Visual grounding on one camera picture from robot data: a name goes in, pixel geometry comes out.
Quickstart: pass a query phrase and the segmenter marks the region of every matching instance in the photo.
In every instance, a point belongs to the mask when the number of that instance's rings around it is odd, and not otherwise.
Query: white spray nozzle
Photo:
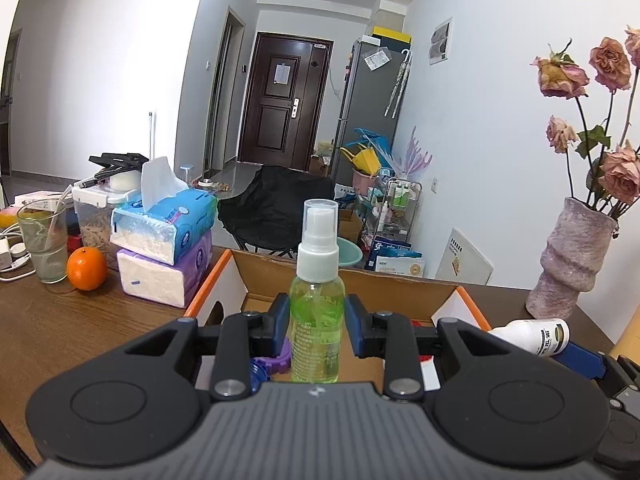
[[[325,283],[338,276],[338,203],[316,198],[305,202],[297,274],[306,282]]]

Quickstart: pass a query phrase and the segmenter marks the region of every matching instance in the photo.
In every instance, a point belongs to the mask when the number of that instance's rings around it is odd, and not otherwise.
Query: paper notice on door
[[[386,52],[382,48],[379,48],[373,53],[370,53],[370,52],[366,53],[364,55],[364,61],[367,63],[367,66],[371,70],[375,70],[377,68],[380,68],[384,64],[388,63],[389,61],[391,61],[391,58],[386,54]]]
[[[291,67],[285,64],[276,65],[276,76],[273,81],[276,85],[287,85],[289,84],[289,71]]]

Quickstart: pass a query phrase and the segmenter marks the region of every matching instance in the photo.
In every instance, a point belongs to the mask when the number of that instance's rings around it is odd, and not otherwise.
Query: refrigerator
[[[354,132],[355,128],[364,128],[384,135],[389,146],[393,146],[399,116],[398,110],[396,118],[391,117],[396,100],[387,117],[385,110],[396,84],[400,65],[404,61],[404,54],[389,50],[391,61],[371,70],[362,54],[374,52],[376,49],[375,45],[360,41],[353,45],[353,57],[346,79],[330,170],[330,176],[336,184],[351,186],[353,183],[353,166],[340,154],[340,147],[361,137]],[[347,146],[347,149],[357,153],[355,146]]]

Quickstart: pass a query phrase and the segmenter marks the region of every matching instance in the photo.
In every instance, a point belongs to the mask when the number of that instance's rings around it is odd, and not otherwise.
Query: green liquid
[[[295,278],[289,291],[291,376],[296,383],[335,383],[340,365],[344,283]]]

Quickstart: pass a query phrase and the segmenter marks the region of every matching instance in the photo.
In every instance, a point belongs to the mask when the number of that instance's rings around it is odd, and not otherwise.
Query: orange
[[[66,276],[75,288],[94,290],[107,279],[107,260],[95,247],[80,247],[66,262]]]

